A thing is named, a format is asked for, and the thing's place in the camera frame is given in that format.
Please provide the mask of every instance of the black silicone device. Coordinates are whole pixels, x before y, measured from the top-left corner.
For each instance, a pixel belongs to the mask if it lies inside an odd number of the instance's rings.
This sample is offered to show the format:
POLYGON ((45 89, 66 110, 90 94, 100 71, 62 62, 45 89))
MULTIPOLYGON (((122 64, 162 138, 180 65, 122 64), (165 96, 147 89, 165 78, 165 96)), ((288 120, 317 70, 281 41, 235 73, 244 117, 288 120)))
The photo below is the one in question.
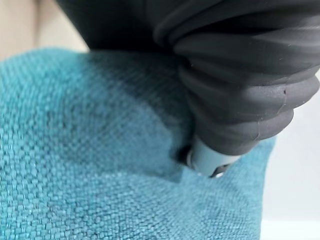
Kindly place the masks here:
POLYGON ((319 0, 58 3, 91 49, 185 57, 196 135, 225 155, 278 134, 319 88, 319 0))

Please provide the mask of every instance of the fabric texture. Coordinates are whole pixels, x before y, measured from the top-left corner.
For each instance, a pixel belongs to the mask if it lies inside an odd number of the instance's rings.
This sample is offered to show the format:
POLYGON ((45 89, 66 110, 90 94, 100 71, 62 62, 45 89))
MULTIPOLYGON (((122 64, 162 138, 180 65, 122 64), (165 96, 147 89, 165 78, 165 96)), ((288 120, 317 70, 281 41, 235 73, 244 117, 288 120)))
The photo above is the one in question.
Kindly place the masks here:
POLYGON ((178 64, 63 49, 0 63, 0 239, 259 239, 274 140, 221 178, 179 164, 193 119, 178 64))

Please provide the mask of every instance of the white wall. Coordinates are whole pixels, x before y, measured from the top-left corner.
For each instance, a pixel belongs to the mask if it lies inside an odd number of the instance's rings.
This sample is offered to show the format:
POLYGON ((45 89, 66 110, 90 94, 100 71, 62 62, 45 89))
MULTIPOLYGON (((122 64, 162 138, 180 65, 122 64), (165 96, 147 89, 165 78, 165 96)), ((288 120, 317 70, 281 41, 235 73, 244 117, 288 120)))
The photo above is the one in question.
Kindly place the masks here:
POLYGON ((36 12, 33 0, 0 0, 0 60, 35 46, 36 12))

